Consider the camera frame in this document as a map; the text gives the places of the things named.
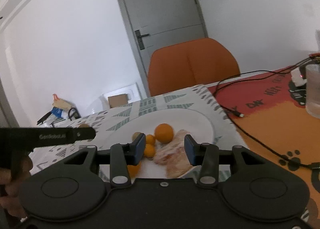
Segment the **bread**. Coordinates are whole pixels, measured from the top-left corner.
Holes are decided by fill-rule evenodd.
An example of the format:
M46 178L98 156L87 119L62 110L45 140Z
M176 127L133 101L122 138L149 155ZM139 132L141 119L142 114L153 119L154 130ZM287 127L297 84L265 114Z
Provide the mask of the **bread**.
M172 155L166 166L167 178L177 178L192 168L184 148L179 148L175 155Z
M192 168L184 150L186 134L190 132L179 130L172 142L156 151L153 161L159 165L166 165L167 178L177 178Z
M169 144L157 149L153 161L159 165L166 165L168 159L176 154L179 148L184 148L184 137L186 134L189 134L189 132L186 130L179 130Z

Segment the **glass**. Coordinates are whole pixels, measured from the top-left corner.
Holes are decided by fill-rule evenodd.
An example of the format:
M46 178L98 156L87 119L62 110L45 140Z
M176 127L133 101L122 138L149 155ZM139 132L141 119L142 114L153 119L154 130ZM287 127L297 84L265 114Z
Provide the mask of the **glass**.
M307 98L306 110L316 118L320 118L320 65L306 66L307 72Z

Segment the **human hand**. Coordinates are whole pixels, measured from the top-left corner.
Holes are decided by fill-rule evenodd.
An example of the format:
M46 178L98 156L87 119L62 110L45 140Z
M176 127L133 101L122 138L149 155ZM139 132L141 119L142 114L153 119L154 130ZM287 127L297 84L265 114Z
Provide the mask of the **human hand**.
M11 181L10 170L0 168L0 185L5 185L7 196L0 197L0 205L7 209L8 213L14 217L25 218L27 215L24 212L18 199L18 192L21 183L29 178L30 170L33 168L32 161L29 157L25 157L21 161L21 170L18 177Z

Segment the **door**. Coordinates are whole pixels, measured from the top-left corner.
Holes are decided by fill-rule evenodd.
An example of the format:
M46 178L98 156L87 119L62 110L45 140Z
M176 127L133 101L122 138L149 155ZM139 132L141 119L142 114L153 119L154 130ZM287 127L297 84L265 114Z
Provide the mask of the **door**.
M152 53L205 37L196 0L124 0L146 74Z

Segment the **chair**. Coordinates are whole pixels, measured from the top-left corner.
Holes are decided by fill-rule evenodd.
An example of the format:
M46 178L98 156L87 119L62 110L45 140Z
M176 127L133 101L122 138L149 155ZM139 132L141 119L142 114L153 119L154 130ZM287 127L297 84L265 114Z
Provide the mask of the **chair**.
M238 74L232 54L216 40L203 38L156 50L150 61L148 84L151 96L156 96Z

